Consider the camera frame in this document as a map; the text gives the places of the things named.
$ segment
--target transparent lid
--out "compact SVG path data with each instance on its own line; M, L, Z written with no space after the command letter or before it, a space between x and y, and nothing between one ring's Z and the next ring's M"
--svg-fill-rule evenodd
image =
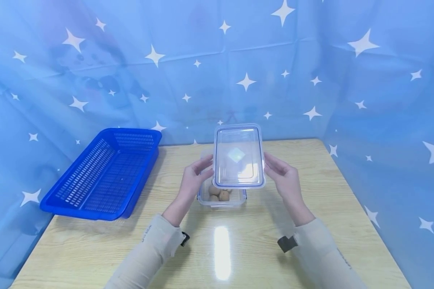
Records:
M262 133L257 124L222 125L214 136L212 183L220 188L262 188L265 185Z

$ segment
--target finger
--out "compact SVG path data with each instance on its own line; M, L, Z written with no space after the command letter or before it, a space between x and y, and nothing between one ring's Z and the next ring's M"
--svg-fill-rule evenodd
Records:
M275 158L270 153L264 153L264 156L269 160L272 167L278 168L278 170L283 171L284 173L292 168L288 163L282 161L281 159Z
M278 177L280 177L280 175L278 173L276 173L274 170L272 170L271 167L269 167L268 165L266 165L265 169L264 169L265 173L267 174L267 176L270 177L270 179L272 180L276 180L278 179Z
M275 173L277 173L279 175L283 175L284 174L283 171L278 170L278 168L275 167L275 165L272 164L272 162L269 159L265 158L264 161L265 161L265 166L266 167L270 167L273 171L275 171Z
M201 180L201 183L204 182L205 180L207 180L209 177L212 177L214 175L214 170L210 169L210 170L205 170L202 172L202 174L200 174L198 177Z
M193 164L190 165L190 167L193 168L193 170L195 171L202 171L203 169L207 168L205 167L209 161L212 160L212 155L207 155L201 159L198 159L197 161L195 161Z

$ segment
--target fabric backdrop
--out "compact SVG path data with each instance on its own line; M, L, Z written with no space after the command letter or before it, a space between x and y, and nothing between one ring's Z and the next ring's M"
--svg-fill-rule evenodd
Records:
M434 0L0 0L0 289L99 131L178 145L245 122L323 140L412 287L434 288Z

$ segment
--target forearm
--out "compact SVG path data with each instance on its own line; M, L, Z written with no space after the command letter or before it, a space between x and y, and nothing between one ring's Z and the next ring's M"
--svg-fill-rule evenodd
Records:
M183 241L180 228L161 215L154 217L141 242L129 253L105 289L144 289Z
M164 219L166 219L172 226L178 227L183 218L190 210L191 204L194 198L189 197L190 194L178 193L175 200L167 207L162 213Z
M315 216L303 201L287 197L283 198L283 203L296 226L306 225L315 219Z
M302 216L300 222L306 219L306 216ZM293 248L293 252L318 288L366 288L358 274L343 258L330 232L319 219L314 217L308 224L297 226L294 238L298 246Z

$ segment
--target wooden table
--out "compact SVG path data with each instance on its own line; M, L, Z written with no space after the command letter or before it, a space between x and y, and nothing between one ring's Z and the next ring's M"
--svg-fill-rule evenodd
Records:
M319 140L264 142L263 147L299 168L306 204L369 288L409 288ZM55 216L12 289L102 288L153 216L174 199L183 168L210 148L161 147L129 219L94 222ZM292 226L269 178L265 188L248 191L239 209L210 209L195 201L181 225L190 241L150 288L311 288L296 258L277 244L281 236L293 234Z

